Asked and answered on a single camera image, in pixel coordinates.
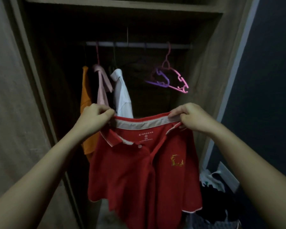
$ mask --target hand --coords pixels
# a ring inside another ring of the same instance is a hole
[[[85,107],[73,129],[86,138],[98,132],[114,116],[114,110],[106,105],[92,104]]]
[[[208,133],[218,122],[199,105],[187,103],[173,109],[168,117],[179,115],[181,122],[193,131]]]

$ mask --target dark blue wall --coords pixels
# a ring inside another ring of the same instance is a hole
[[[286,175],[286,0],[260,0],[222,123]],[[214,146],[208,169],[219,161]],[[267,228],[241,188],[237,196],[243,228]]]

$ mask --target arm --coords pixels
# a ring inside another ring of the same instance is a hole
[[[169,116],[177,114],[185,126],[214,141],[264,220],[273,228],[286,228],[286,176],[200,106],[184,104]]]
[[[74,127],[0,198],[0,229],[37,228],[73,148],[99,131],[113,115],[114,110],[104,105],[92,104],[84,109]]]

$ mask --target gold embroidered logo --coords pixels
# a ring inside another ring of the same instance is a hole
[[[175,154],[175,155],[173,155],[173,156],[171,156],[171,161],[172,161],[172,166],[183,166],[184,165],[184,163],[183,163],[183,160],[181,159],[181,163],[179,163],[179,162],[175,162],[175,157],[176,156],[178,156],[178,154]]]

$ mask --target forearm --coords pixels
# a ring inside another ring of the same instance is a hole
[[[274,228],[286,228],[286,176],[220,123],[207,132],[249,199]]]
[[[0,229],[38,226],[81,139],[71,130],[0,198]]]

